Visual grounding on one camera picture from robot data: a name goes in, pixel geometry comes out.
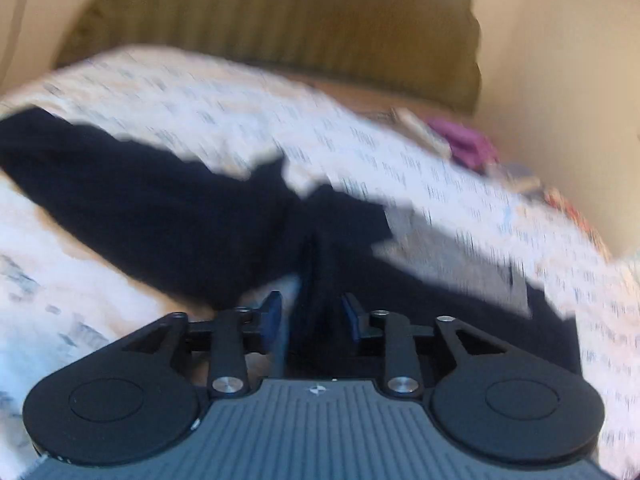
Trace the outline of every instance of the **black garment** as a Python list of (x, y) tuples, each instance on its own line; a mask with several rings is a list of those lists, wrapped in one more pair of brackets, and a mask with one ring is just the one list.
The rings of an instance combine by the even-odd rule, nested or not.
[(532, 319), (428, 285), (372, 256), (390, 237), (381, 206), (321, 186), (306, 200), (286, 187), (281, 159), (247, 181), (201, 162), (32, 109), (0, 122), (0, 166), (81, 242), (130, 276), (172, 294), (229, 308), (254, 286), (290, 272), (302, 290), (290, 320), (303, 374), (371, 376), (380, 364), (353, 358), (340, 303), (415, 324), (459, 317), (568, 370), (580, 372), (575, 323), (531, 289)]

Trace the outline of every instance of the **brown ribbed headboard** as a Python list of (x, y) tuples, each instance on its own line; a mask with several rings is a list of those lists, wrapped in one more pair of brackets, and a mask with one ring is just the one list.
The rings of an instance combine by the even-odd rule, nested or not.
[(471, 0), (94, 0), (63, 66), (114, 46), (178, 46), (365, 82), (472, 111), (480, 75)]

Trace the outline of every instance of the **metal pivot bolt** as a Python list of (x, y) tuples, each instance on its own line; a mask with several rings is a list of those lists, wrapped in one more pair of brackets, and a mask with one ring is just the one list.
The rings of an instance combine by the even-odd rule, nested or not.
[(221, 394), (236, 394), (242, 390), (244, 382), (237, 377), (218, 377), (211, 386)]
[(397, 394), (410, 394), (417, 390), (420, 384), (411, 377), (394, 377), (389, 380), (386, 386)]

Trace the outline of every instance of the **white cloth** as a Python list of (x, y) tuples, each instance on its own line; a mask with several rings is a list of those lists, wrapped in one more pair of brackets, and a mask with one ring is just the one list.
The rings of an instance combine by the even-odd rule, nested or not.
[[(517, 262), (561, 314), (577, 316), (584, 377), (602, 395), (603, 468), (640, 469), (640, 293), (560, 213), (437, 160), (323, 94), (254, 70), (168, 48), (133, 47), (45, 76), (0, 101), (29, 104), (246, 174), (283, 150), (300, 193), (316, 181), (370, 200), (412, 205), (498, 263)], [(21, 404), (44, 375), (175, 306), (79, 248), (4, 179), (0, 182), (0, 477), (34, 457)]]

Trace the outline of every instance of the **beige wall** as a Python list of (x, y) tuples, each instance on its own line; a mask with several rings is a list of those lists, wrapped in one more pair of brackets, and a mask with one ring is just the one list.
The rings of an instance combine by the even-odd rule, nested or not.
[[(615, 253), (639, 247), (640, 0), (515, 5), (508, 47), (481, 54), (490, 77), (478, 123), (507, 156), (558, 186)], [(498, 20), (479, 19), (484, 37), (505, 34)]]
[[(50, 69), (55, 49), (87, 0), (29, 0), (14, 62), (0, 92), (33, 79)], [(0, 0), (0, 51), (15, 0)]]

